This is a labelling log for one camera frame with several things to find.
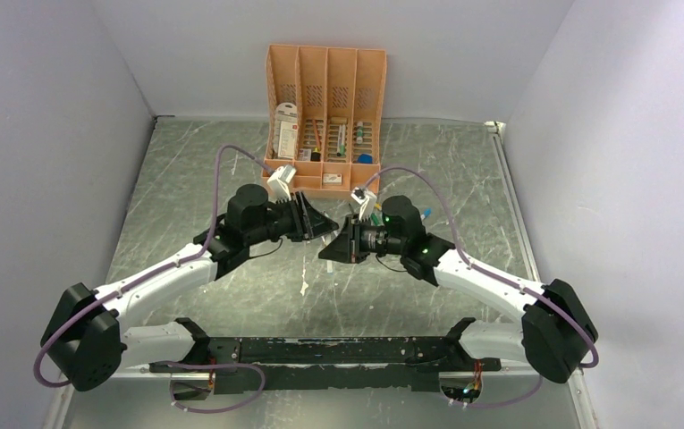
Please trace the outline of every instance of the black mount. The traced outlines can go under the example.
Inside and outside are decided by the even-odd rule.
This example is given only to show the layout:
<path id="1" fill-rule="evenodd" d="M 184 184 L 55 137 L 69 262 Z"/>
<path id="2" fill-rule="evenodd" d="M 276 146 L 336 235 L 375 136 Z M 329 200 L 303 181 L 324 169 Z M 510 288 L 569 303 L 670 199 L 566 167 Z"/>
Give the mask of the black mount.
<path id="1" fill-rule="evenodd" d="M 39 344 L 44 346 L 60 326 L 96 300 L 83 283 L 66 289 Z M 94 389 L 110 378 L 120 366 L 121 354 L 126 347 L 121 343 L 120 325 L 116 317 L 117 313 L 97 307 L 71 326 L 49 348 L 47 355 L 77 391 Z"/>
<path id="2" fill-rule="evenodd" d="M 249 259 L 249 246 L 281 237 L 294 242 L 312 240 L 339 229 L 339 224 L 311 206 L 302 192 L 271 203 L 265 188 L 255 184 L 241 186 L 217 222 L 208 246 L 212 260 L 218 263 L 216 280 Z M 194 244 L 204 245 L 206 237 L 207 231 L 203 231 Z"/>
<path id="3" fill-rule="evenodd" d="M 399 255 L 400 263 L 410 275 L 434 286 L 434 267 L 439 258 L 455 248 L 450 241 L 427 233 L 420 212 L 409 198 L 402 195 L 388 198 L 381 205 L 384 225 L 374 226 L 348 214 L 339 235 L 318 253 L 320 259 L 343 264 L 359 264 L 375 253 Z"/>
<path id="4" fill-rule="evenodd" d="M 571 316 L 592 342 L 597 341 L 597 329 L 568 283 L 555 279 L 544 289 L 546 298 Z M 584 340 L 541 301 L 527 306 L 520 322 L 528 363 L 547 380 L 567 382 L 589 351 Z"/>
<path id="5" fill-rule="evenodd" d="M 341 338 L 210 338 L 210 356 L 218 364 L 246 363 L 266 374 L 267 391 L 363 388 L 410 388 L 412 391 L 443 391 L 439 374 L 472 372 L 476 360 L 458 343 L 462 332 L 475 321 L 465 318 L 445 336 L 341 337 Z M 499 359 L 478 361 L 484 371 L 499 371 Z M 154 373 L 187 371 L 153 364 Z M 235 394 L 259 385 L 256 373 L 246 369 L 215 371 L 214 394 Z M 187 394 L 182 386 L 179 395 Z"/>

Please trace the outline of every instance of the white wall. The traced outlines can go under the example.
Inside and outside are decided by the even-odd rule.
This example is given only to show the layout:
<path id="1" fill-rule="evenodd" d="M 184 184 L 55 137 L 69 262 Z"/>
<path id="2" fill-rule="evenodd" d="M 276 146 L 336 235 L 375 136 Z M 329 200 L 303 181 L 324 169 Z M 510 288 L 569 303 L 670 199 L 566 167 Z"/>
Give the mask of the white wall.
<path id="1" fill-rule="evenodd" d="M 156 114 L 267 117 L 270 43 L 380 47 L 384 115 L 510 117 L 572 0 L 95 0 Z"/>
<path id="2" fill-rule="evenodd" d="M 0 1 L 0 427 L 41 427 L 38 341 L 105 279 L 150 123 L 91 3 Z"/>
<path id="3" fill-rule="evenodd" d="M 601 334 L 602 427 L 684 427 L 684 2 L 577 0 L 507 132 L 540 271 Z"/>

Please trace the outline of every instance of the small box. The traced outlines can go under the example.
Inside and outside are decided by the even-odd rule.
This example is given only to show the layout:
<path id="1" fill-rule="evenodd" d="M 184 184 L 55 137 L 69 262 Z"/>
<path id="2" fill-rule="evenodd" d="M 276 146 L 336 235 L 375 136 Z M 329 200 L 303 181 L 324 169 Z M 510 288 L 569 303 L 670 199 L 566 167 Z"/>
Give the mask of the small box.
<path id="1" fill-rule="evenodd" d="M 339 173 L 325 172 L 323 174 L 324 185 L 341 185 L 342 175 Z"/>

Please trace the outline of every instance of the scratched metal surface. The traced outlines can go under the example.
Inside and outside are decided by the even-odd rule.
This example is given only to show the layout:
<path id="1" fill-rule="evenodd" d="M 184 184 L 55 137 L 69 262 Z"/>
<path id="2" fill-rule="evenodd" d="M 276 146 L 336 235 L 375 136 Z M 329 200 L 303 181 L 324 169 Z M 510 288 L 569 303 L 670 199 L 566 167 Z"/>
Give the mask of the scratched metal surface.
<path id="1" fill-rule="evenodd" d="M 107 280 L 120 280 L 170 256 L 205 230 L 211 215 L 216 150 L 233 143 L 254 154 L 263 154 L 267 133 L 266 122 L 160 121 L 149 144 Z M 486 127 L 478 123 L 385 123 L 381 129 L 383 164 L 416 167 L 434 181 L 456 214 L 467 251 L 525 277 L 527 268 L 521 256 L 519 233 L 512 221 L 494 151 Z M 234 153 L 225 156 L 220 175 L 220 207 L 240 185 L 258 182 L 259 174 L 258 167 L 247 158 Z M 452 239 L 443 210 L 424 183 L 404 173 L 384 176 L 380 200 L 398 194 L 409 196 L 421 209 L 432 208 L 433 213 L 425 221 L 427 229 Z M 346 202 L 312 203 L 338 222 L 349 213 Z M 262 254 L 273 246 L 264 243 L 252 253 Z M 391 272 L 372 258 L 360 265 L 334 264 L 334 272 L 328 273 L 325 261 L 317 259 L 321 246 L 320 240 L 304 244 L 287 241 L 270 257 L 249 261 L 222 280 L 173 299 L 150 314 L 145 324 L 165 324 L 175 317 L 187 316 L 212 336 L 307 337 L 441 335 L 464 316 L 498 321 L 498 314 L 480 302 L 417 282 L 407 274 Z M 394 258 L 385 261 L 397 265 Z M 108 398 L 117 393 L 110 391 L 124 389 L 124 384 L 118 382 L 113 386 L 78 396 L 77 423 L 73 427 L 81 427 L 78 422 L 98 424 L 89 416 L 90 410 L 98 403 L 105 404 L 103 407 L 114 406 Z M 559 392 L 554 386 L 545 384 L 545 388 Z M 337 418 L 349 413 L 359 415 L 355 427 L 387 426 L 394 423 L 393 416 L 398 416 L 395 421 L 399 427 L 432 425 L 436 423 L 435 416 L 444 416 L 444 423 L 458 423 L 465 418 L 447 417 L 444 404 L 419 396 L 423 393 L 390 389 L 338 394 L 338 402 L 327 399 L 316 404 L 316 400 L 308 398 L 325 398 L 334 392 L 268 392 L 257 403 L 233 413 L 227 420 L 219 420 L 219 427 L 317 427 L 318 422 L 312 417 L 317 414 L 315 407 L 328 409 L 321 427 L 350 427 L 349 420 Z M 427 420 L 401 418 L 407 415 L 403 410 L 410 409 L 414 400 L 418 401 L 418 409 L 428 409 L 427 413 L 416 413 L 424 418 L 428 414 Z M 140 408 L 167 406 L 165 401 L 156 400 L 154 404 L 133 403 Z M 345 407 L 337 408 L 342 403 Z M 392 407 L 401 409 L 392 412 Z M 552 427 L 551 422 L 546 424 L 540 427 Z"/>

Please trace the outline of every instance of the purple cable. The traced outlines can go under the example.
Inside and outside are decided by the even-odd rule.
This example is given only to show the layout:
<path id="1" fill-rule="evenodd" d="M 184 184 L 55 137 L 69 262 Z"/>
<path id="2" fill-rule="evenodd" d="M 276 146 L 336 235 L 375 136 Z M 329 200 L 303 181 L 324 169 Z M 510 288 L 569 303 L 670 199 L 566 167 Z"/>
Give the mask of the purple cable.
<path id="1" fill-rule="evenodd" d="M 244 407 L 245 405 L 249 404 L 253 400 L 256 400 L 258 396 L 260 396 L 260 393 L 263 392 L 263 390 L 266 387 L 266 373 L 263 372 L 262 369 L 259 368 L 259 366 L 254 366 L 250 364 L 213 364 L 213 365 L 188 365 L 188 364 L 180 364 L 178 362 L 173 362 L 173 361 L 165 361 L 161 362 L 162 364 L 168 365 L 168 366 L 173 366 L 176 368 L 183 368 L 183 369 L 193 369 L 193 370 L 213 370 L 213 369 L 231 369 L 231 368 L 247 368 L 251 369 L 252 371 L 255 371 L 260 375 L 260 386 L 258 387 L 258 391 L 256 391 L 252 396 L 249 398 L 246 398 L 242 402 L 239 402 L 238 404 L 231 405 L 229 407 L 224 407 L 224 408 L 214 408 L 214 409 L 205 409 L 205 408 L 189 408 L 184 405 L 182 405 L 179 401 L 175 399 L 174 393 L 173 393 L 173 383 L 170 385 L 169 392 L 171 393 L 171 405 L 174 407 L 181 409 L 183 411 L 189 412 L 189 413 L 197 413 L 197 414 L 218 414 L 218 413 L 225 413 L 227 411 L 234 411 L 236 408 L 241 408 Z"/>
<path id="2" fill-rule="evenodd" d="M 546 306 L 552 309 L 558 316 L 562 317 L 563 320 L 565 320 L 578 334 L 578 336 L 581 337 L 581 339 L 584 341 L 584 343 L 587 345 L 589 348 L 589 351 L 592 352 L 592 361 L 591 362 L 586 362 L 583 364 L 579 364 L 578 366 L 581 368 L 594 368 L 599 364 L 600 357 L 599 353 L 597 353 L 597 349 L 595 347 L 595 343 L 592 341 L 591 338 L 589 338 L 589 335 L 584 331 L 584 328 L 582 328 L 578 323 L 576 323 L 575 320 L 573 320 L 572 317 L 568 315 L 562 308 L 557 306 L 555 303 L 553 303 L 550 299 L 547 297 L 536 293 L 534 290 L 531 290 L 529 288 L 521 286 L 519 283 L 515 282 L 514 280 L 508 279 L 506 277 L 501 276 L 500 274 L 493 273 L 489 270 L 486 270 L 482 266 L 478 265 L 473 265 L 473 263 L 470 262 L 470 259 L 468 258 L 468 255 L 465 254 L 465 251 L 462 249 L 462 245 L 460 244 L 460 236 L 458 235 L 458 230 L 457 226 L 455 226 L 455 219 L 452 216 L 452 211 L 450 210 L 449 205 L 447 205 L 447 200 L 444 198 L 444 195 L 442 195 L 442 192 L 439 191 L 439 189 L 434 186 L 434 183 L 432 183 L 426 176 L 420 174 L 419 172 L 412 170 L 408 167 L 403 167 L 399 165 L 394 165 L 391 167 L 386 167 L 380 172 L 377 172 L 376 174 L 372 175 L 363 185 L 364 188 L 367 188 L 370 186 L 371 183 L 375 179 L 377 179 L 379 176 L 384 174 L 385 172 L 390 172 L 394 170 L 402 170 L 404 172 L 409 172 L 410 174 L 415 175 L 416 177 L 420 178 L 426 185 L 428 185 L 429 188 L 436 194 L 436 197 L 439 198 L 439 203 L 442 205 L 442 209 L 444 210 L 444 213 L 447 215 L 447 223 L 450 225 L 450 231 L 452 231 L 452 239 L 455 241 L 455 250 L 457 250 L 458 255 L 460 256 L 460 259 L 466 264 L 468 268 L 472 268 L 477 270 L 483 275 L 489 276 L 498 282 L 502 282 L 504 284 L 507 284 L 508 286 L 512 287 L 515 290 L 518 290 L 522 293 L 527 293 L 528 295 L 534 297 L 535 299 L 538 299 L 542 303 L 544 303 Z M 514 400 L 508 400 L 505 402 L 500 402 L 499 404 L 485 404 L 482 408 L 494 408 L 494 407 L 502 407 L 503 404 L 510 405 L 514 404 L 516 402 L 520 402 L 522 400 L 525 400 L 526 398 L 530 397 L 534 393 L 536 393 L 539 390 L 539 387 L 541 386 L 541 381 L 539 384 L 532 389 L 529 393 L 519 396 Z"/>
<path id="3" fill-rule="evenodd" d="M 241 147 L 234 146 L 234 145 L 223 145 L 218 149 L 217 154 L 215 155 L 215 187 L 213 188 L 213 214 L 212 214 L 212 219 L 210 220 L 210 229 L 207 231 L 207 237 L 205 238 L 205 243 L 202 245 L 202 248 L 199 250 L 199 252 L 195 253 L 194 255 L 190 255 L 188 257 L 182 257 L 181 260 L 179 261 L 179 264 L 185 264 L 189 261 L 192 261 L 194 259 L 197 259 L 201 257 L 202 255 L 205 254 L 207 251 L 207 248 L 210 245 L 210 240 L 213 239 L 213 236 L 215 235 L 215 227 L 217 226 L 217 217 L 218 217 L 218 176 L 220 175 L 220 170 L 221 170 L 221 158 L 223 158 L 223 152 L 225 149 L 234 149 L 245 156 L 247 156 L 249 159 L 263 167 L 264 170 L 266 170 L 269 173 L 273 173 L 274 169 L 266 165 L 264 162 L 260 161 L 257 159 L 254 155 L 252 155 L 250 152 L 247 152 L 246 150 L 242 149 Z M 151 279 L 152 277 L 155 277 L 156 275 L 163 273 L 165 271 L 170 270 L 171 268 L 174 268 L 178 266 L 175 262 L 170 262 L 165 265 L 160 265 L 159 267 L 155 268 L 154 270 L 151 270 L 147 273 L 144 273 L 143 275 L 137 277 L 136 279 L 132 280 L 125 286 L 121 288 L 122 293 L 126 293 L 129 290 L 135 288 L 139 284 Z M 118 297 L 120 294 L 116 291 L 111 292 L 107 294 L 106 296 L 102 297 L 101 299 L 98 299 L 88 306 L 86 306 L 84 309 L 76 313 L 73 317 L 68 319 L 67 322 L 65 322 L 62 326 L 60 326 L 55 333 L 53 333 L 49 339 L 44 343 L 44 346 L 38 351 L 38 354 L 36 355 L 36 360 L 34 361 L 33 365 L 33 373 L 34 373 L 34 378 L 36 378 L 36 381 L 42 384 L 43 386 L 46 387 L 63 387 L 67 386 L 71 382 L 66 380 L 64 382 L 50 382 L 46 378 L 44 378 L 44 375 L 41 374 L 41 362 L 44 360 L 44 356 L 46 356 L 46 353 L 49 351 L 49 349 L 57 342 L 57 339 L 59 339 L 67 330 L 71 328 L 76 322 L 78 322 L 83 316 L 88 314 L 90 311 L 94 310 L 97 307 L 100 307 L 104 305 L 106 302 L 110 301 L 111 299 L 114 299 Z"/>

